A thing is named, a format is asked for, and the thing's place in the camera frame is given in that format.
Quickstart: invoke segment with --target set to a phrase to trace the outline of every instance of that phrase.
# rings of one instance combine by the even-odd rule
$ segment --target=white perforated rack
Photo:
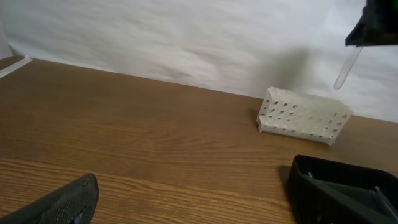
[[[352,113],[340,100],[270,87],[257,122],[259,131],[331,145]]]

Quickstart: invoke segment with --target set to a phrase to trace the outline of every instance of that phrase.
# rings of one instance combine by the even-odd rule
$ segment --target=clear plastic tube
[[[339,90],[341,86],[343,86],[343,83],[346,80],[349,71],[351,71],[356,59],[359,56],[359,53],[361,53],[362,48],[363,47],[354,48],[354,50],[348,56],[346,62],[343,65],[343,68],[341,68],[340,74],[336,79],[335,85],[333,86],[336,90]]]

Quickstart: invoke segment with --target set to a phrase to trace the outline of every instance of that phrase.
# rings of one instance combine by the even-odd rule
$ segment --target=brown wooden tabletop
[[[93,223],[295,223],[296,154],[398,174],[398,124],[353,116],[327,146],[259,133],[261,102],[34,60],[0,78],[0,217],[92,172]]]

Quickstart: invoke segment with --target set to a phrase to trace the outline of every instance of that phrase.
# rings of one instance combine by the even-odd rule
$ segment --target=wooden table
[[[34,60],[0,79],[0,216],[92,172],[93,223],[294,223],[296,154],[398,174],[398,124],[354,116],[330,147],[259,133],[261,101]]]

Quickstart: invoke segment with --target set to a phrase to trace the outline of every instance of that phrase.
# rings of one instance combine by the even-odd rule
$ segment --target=white tape
[[[17,70],[18,68],[21,68],[22,66],[26,65],[27,63],[29,63],[31,61],[33,61],[33,60],[30,59],[30,57],[28,55],[26,55],[25,58],[20,60],[19,62],[16,62],[16,63],[8,66],[7,68],[0,70],[0,78],[5,77],[6,75]]]

